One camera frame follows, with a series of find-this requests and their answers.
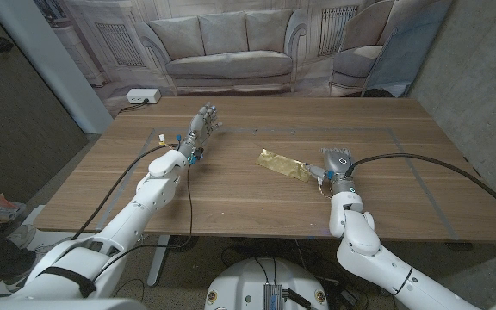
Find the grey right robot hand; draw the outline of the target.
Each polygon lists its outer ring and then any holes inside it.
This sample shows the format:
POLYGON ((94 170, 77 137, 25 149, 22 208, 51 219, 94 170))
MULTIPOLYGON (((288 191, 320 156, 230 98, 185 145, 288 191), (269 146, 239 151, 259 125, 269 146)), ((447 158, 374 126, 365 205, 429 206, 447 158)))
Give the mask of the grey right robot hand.
POLYGON ((305 163, 304 168, 314 178, 324 181, 332 180, 334 176, 343 177, 350 166, 353 164, 353 157, 347 148, 322 148, 324 155, 324 168, 305 163))

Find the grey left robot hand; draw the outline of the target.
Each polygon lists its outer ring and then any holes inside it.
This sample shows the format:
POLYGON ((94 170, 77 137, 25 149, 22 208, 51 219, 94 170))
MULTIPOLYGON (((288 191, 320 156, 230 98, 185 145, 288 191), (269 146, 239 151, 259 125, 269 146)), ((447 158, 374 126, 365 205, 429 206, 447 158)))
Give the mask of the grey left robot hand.
POLYGON ((207 102, 190 122, 186 137, 181 141, 178 151, 188 157, 198 148, 203 148, 212 132, 222 125, 217 121, 216 107, 207 102))

